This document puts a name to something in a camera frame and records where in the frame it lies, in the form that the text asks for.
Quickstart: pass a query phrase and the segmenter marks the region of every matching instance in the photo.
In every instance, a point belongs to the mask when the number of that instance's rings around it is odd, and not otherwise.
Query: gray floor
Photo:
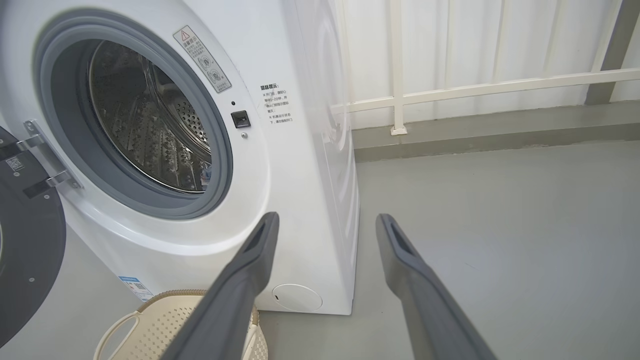
[[[640,358],[640,142],[360,163],[358,182],[353,315],[263,312],[270,359],[413,358],[383,212],[498,358]]]

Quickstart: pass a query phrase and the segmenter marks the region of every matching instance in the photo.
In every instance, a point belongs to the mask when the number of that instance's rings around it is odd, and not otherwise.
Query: baseboard
[[[510,111],[353,131],[356,162],[640,140],[640,101]]]

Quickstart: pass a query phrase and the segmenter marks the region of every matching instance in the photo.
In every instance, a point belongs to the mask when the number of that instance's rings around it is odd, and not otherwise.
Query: door hinge
[[[24,122],[24,128],[27,129],[29,138],[15,143],[16,147],[22,151],[37,148],[44,160],[49,165],[49,169],[45,167],[50,177],[45,179],[44,183],[54,188],[62,183],[68,183],[75,189],[82,188],[73,172],[62,162],[58,153],[51,146],[51,142],[42,133],[40,127],[35,120],[27,120]]]

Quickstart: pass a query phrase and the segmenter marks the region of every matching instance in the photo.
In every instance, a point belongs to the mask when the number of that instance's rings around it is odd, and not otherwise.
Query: basket handle
[[[118,350],[120,350],[120,348],[122,347],[122,344],[124,344],[124,342],[127,341],[127,339],[129,338],[129,336],[131,335],[133,330],[136,328],[136,326],[138,326],[138,322],[140,321],[140,319],[138,319],[138,315],[140,315],[140,313],[137,312],[137,311],[134,311],[133,313],[127,314],[127,315],[123,316],[120,320],[116,321],[107,330],[107,332],[105,332],[104,335],[102,335],[102,339],[100,339],[100,342],[98,342],[98,346],[95,347],[95,353],[93,354],[93,360],[99,360],[100,359],[100,355],[102,354],[102,351],[104,350],[104,345],[107,343],[107,341],[110,339],[111,335],[113,335],[114,332],[116,332],[127,320],[129,320],[131,318],[136,318],[136,323],[133,324],[133,327],[131,327],[131,330],[129,331],[127,336],[125,336],[125,338],[120,342],[120,344],[118,345],[116,350],[113,352],[113,354],[116,354],[118,352]]]

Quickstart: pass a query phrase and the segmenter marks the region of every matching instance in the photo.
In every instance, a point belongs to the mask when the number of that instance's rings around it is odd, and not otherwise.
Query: open washing machine door
[[[53,287],[65,253],[59,181],[28,151],[35,135],[17,141],[0,127],[0,347],[27,324]]]

